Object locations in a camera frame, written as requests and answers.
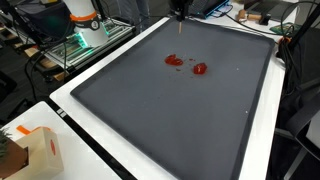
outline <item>gray mat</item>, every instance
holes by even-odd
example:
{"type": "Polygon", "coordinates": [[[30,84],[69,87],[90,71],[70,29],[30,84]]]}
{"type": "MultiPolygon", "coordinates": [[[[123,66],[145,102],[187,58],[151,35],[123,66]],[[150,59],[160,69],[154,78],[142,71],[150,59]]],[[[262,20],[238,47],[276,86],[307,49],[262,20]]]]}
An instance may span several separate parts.
{"type": "Polygon", "coordinates": [[[168,21],[71,94],[177,178],[237,179],[274,42],[192,21],[182,31],[168,21]],[[183,66],[164,63],[173,53],[183,66]]]}

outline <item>red drop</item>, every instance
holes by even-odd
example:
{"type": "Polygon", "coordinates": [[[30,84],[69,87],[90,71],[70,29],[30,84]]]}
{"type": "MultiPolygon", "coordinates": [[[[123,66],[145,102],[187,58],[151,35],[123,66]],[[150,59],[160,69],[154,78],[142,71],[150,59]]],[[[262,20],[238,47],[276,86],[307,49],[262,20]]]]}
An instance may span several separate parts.
{"type": "Polygon", "coordinates": [[[193,73],[194,74],[204,74],[204,73],[206,73],[207,68],[208,67],[205,63],[197,64],[197,65],[193,66],[193,73]]]}
{"type": "Polygon", "coordinates": [[[55,147],[52,139],[50,141],[50,145],[51,145],[51,151],[52,151],[53,155],[56,155],[56,147],[55,147]]]}
{"type": "Polygon", "coordinates": [[[169,65],[173,65],[173,66],[181,66],[183,64],[183,61],[179,58],[177,58],[177,56],[175,54],[171,54],[168,57],[166,57],[166,59],[164,60],[167,64],[169,65]]]}

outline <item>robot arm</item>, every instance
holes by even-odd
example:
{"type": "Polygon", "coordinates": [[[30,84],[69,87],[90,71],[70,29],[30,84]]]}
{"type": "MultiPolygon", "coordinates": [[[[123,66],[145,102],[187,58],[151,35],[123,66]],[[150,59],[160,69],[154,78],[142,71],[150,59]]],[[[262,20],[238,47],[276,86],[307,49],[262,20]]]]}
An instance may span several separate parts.
{"type": "Polygon", "coordinates": [[[74,31],[82,40],[82,47],[97,47],[108,40],[108,32],[100,22],[91,0],[63,0],[69,8],[74,31]]]}
{"type": "Polygon", "coordinates": [[[170,8],[177,14],[177,20],[183,21],[188,15],[189,6],[193,0],[170,0],[170,8]]]}

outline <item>black tube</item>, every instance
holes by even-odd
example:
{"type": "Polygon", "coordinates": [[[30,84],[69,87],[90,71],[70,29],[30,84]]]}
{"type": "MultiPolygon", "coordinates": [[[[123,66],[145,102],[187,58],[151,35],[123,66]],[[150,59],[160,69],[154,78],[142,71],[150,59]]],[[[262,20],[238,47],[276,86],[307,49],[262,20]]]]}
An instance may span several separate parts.
{"type": "Polygon", "coordinates": [[[101,5],[100,0],[96,0],[96,4],[97,4],[97,6],[98,6],[98,10],[99,10],[99,12],[100,12],[102,21],[107,20],[107,17],[106,17],[106,15],[104,14],[103,7],[102,7],[102,5],[101,5]]]}

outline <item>white table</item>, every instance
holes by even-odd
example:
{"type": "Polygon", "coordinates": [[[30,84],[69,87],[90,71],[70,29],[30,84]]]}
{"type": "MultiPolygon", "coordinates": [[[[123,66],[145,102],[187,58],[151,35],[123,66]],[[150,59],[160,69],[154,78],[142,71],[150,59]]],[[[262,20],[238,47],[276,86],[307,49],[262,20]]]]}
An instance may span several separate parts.
{"type": "Polygon", "coordinates": [[[7,132],[12,134],[13,140],[24,136],[16,130],[19,125],[29,130],[46,126],[57,134],[64,171],[52,180],[121,180],[45,102],[36,104],[4,126],[8,128],[7,132]]]}
{"type": "MultiPolygon", "coordinates": [[[[234,4],[234,9],[229,14],[234,17],[240,9],[240,5],[234,4]]],[[[287,21],[294,22],[295,14],[296,11],[287,18],[287,21]]],[[[114,158],[116,158],[128,171],[140,180],[175,179],[175,177],[131,145],[98,117],[93,115],[89,110],[77,102],[70,95],[70,92],[76,86],[84,82],[119,55],[127,51],[134,44],[138,43],[141,39],[157,29],[167,20],[167,18],[160,20],[142,34],[132,39],[50,95],[50,98],[56,104],[58,104],[71,118],[84,128],[86,132],[100,143],[100,145],[103,146],[103,148],[105,148],[114,158]]],[[[204,22],[239,28],[242,27],[227,17],[209,19],[204,22]]],[[[270,26],[277,24],[278,23],[276,22],[270,22],[270,26]]],[[[247,22],[246,25],[264,31],[268,31],[270,27],[259,26],[253,22],[247,22]]],[[[240,179],[265,179],[284,73],[285,71],[281,61],[276,59],[273,55],[269,63],[256,115],[254,117],[240,179]]]]}

